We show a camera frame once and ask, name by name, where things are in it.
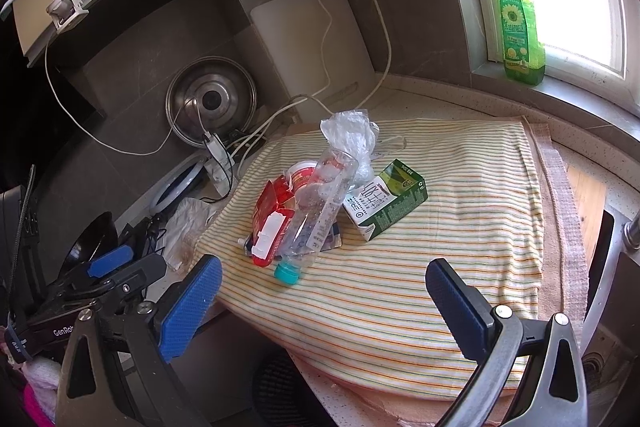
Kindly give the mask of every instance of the sink faucet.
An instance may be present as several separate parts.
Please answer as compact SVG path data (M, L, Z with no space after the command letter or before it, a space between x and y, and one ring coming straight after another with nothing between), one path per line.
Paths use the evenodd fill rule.
M629 250L640 250L640 210L634 219L626 223L623 238Z

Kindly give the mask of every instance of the crumpled plastic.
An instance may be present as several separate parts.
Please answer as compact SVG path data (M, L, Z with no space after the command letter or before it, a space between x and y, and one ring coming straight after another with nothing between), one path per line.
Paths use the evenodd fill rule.
M157 247L164 247L162 257L178 274L186 275L196 241L216 212L216 208L209 203L184 198L167 221L166 233L158 239Z
M366 109L337 112L320 122L320 130L329 145L349 153L359 162L353 179L355 187L371 181L375 176L371 153L376 147L380 128L369 120Z

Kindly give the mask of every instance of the teal bottle cap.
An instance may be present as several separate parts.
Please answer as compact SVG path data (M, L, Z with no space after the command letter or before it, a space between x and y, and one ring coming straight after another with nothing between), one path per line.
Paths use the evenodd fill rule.
M273 275L285 284L295 284L300 278L300 270L296 266L286 263L286 261L280 261Z

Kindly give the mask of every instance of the striped cloth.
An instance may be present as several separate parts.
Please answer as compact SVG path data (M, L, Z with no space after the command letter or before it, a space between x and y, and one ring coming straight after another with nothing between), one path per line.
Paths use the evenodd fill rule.
M424 177L429 199L366 243L343 212L343 246L321 253L285 287L273 265L258 268L238 246L251 230L265 182L318 158L320 132L268 144L228 205L196 244L220 257L218 297L316 369L352 385L403 396L453 399L476 365L463 359L425 286L428 262L445 257L492 304L535 318L542 282L540 186L520 122L405 120L380 123L401 134L399 159ZM374 162L382 170L393 157ZM524 370L516 361L505 389Z

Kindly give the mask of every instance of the black pan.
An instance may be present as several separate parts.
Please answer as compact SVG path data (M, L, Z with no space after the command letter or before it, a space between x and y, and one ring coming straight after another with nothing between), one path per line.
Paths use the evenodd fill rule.
M91 259L97 259L117 246L118 234L111 213L100 214L84 229L69 253L66 254L58 278L60 279L74 266Z

